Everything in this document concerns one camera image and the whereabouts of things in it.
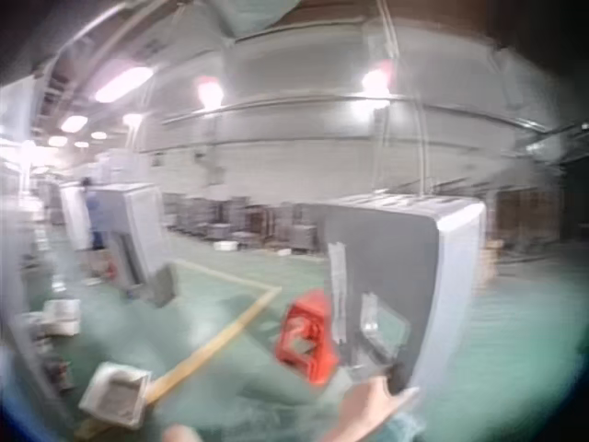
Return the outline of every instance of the red plastic part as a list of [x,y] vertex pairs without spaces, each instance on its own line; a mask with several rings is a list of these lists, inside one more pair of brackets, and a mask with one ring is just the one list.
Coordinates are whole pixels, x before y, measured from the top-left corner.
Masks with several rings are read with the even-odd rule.
[[[324,385],[333,374],[338,357],[331,346],[331,305],[321,289],[299,297],[286,313],[276,358],[294,367],[314,385]],[[293,341],[303,339],[312,348],[301,354],[293,349]]]

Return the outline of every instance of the factory floor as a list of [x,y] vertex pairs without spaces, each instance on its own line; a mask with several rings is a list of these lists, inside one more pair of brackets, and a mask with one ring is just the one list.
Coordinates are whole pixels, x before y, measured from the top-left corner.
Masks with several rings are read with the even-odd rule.
[[[81,257],[70,250],[64,232],[47,227],[47,233],[66,296],[82,300],[80,334],[54,340],[71,362],[76,388],[64,401],[79,423],[86,417],[77,404],[100,362],[137,366],[159,378],[264,295],[264,289],[244,282],[282,288],[243,332],[215,348],[206,364],[151,407],[138,432],[111,429],[95,440],[158,441],[164,428],[180,423],[195,427],[205,442],[303,441],[329,425],[350,385],[345,373],[316,391],[272,355],[287,307],[323,285],[321,260],[279,258],[263,250],[217,252],[170,234],[179,295],[155,308],[108,284],[84,285]],[[581,364],[577,345],[589,312],[586,264],[581,250],[566,249],[545,260],[503,266],[473,297],[446,383],[423,404],[426,441],[525,440],[537,429]],[[29,272],[25,282],[33,310],[64,296],[52,291],[48,272]],[[373,440],[395,440],[394,428],[384,428]]]

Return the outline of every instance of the worker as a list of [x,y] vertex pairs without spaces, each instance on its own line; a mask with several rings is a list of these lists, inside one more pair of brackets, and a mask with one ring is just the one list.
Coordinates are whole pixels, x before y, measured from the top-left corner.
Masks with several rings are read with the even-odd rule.
[[[352,386],[343,396],[334,426],[321,442],[356,442],[364,439],[415,399],[418,389],[403,390],[391,395],[387,378],[376,376]],[[201,442],[202,439],[184,425],[172,425],[162,436],[162,442]]]
[[88,283],[92,285],[98,283],[100,281],[98,278],[105,273],[109,265],[109,257],[104,245],[105,233],[102,213],[100,211],[100,202],[96,193],[91,190],[92,180],[86,177],[82,179],[81,184],[84,192],[86,208],[88,210],[90,235],[92,238],[92,244],[87,255],[89,271],[94,277],[93,279],[88,280]]

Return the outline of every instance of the green epoxy floor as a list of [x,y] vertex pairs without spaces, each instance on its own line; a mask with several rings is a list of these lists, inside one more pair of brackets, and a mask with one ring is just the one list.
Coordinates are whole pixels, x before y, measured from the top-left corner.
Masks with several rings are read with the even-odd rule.
[[[215,336],[261,291],[177,267],[179,297],[164,308],[129,301],[108,285],[81,283],[77,257],[63,231],[48,230],[52,256],[70,296],[82,299],[80,335],[56,340],[72,361],[77,403],[104,360],[144,367],[160,376]],[[136,433],[109,431],[97,440],[160,440],[168,425],[196,427],[205,441],[313,440],[329,424],[349,385],[338,373],[317,395],[272,357],[280,321],[290,303],[323,285],[320,262],[278,258],[261,251],[215,252],[193,238],[170,235],[174,256],[269,285],[283,292],[245,333],[221,350],[146,416]],[[468,324],[440,390],[426,398],[427,441],[525,440],[558,403],[579,367],[589,312],[587,260],[579,250],[539,262],[502,267],[501,275],[473,297]],[[29,273],[32,309],[59,297],[47,274]],[[373,440],[394,440],[383,430]]]

